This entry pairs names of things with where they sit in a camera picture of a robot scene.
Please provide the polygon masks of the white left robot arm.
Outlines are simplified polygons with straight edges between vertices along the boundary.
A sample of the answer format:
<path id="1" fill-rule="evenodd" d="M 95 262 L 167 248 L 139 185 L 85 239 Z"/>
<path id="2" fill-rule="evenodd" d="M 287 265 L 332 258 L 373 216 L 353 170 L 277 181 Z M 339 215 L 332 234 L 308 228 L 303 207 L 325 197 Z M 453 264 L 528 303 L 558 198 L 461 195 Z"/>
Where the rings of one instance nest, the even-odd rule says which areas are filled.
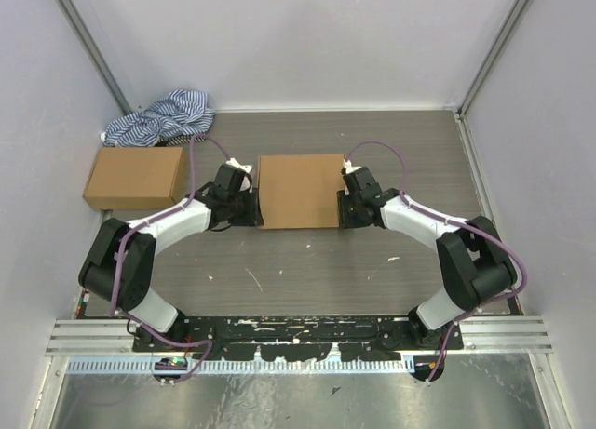
<path id="1" fill-rule="evenodd" d="M 185 316 L 152 289 L 155 258 L 191 235 L 256 226 L 261 216 L 251 172 L 252 166 L 231 158 L 213 181 L 174 206 L 136 221 L 105 221 L 83 262 L 79 285 L 108 301 L 112 312 L 141 324 L 164 350 L 181 349 Z"/>

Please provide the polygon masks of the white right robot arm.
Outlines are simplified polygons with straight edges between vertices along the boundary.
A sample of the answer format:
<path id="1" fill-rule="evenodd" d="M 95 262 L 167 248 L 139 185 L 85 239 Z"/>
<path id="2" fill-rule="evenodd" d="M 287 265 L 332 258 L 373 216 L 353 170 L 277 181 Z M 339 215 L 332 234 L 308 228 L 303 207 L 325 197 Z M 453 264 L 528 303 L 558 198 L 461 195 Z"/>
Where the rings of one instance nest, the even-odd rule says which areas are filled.
<path id="1" fill-rule="evenodd" d="M 337 193 L 342 228 L 376 226 L 397 232 L 438 256 L 442 286 L 408 313 L 408 336 L 416 347 L 434 347 L 445 325 L 517 283 L 511 256 L 488 218 L 446 215 L 398 189 L 384 190 L 368 168 L 347 160 L 342 178 L 345 189 Z"/>

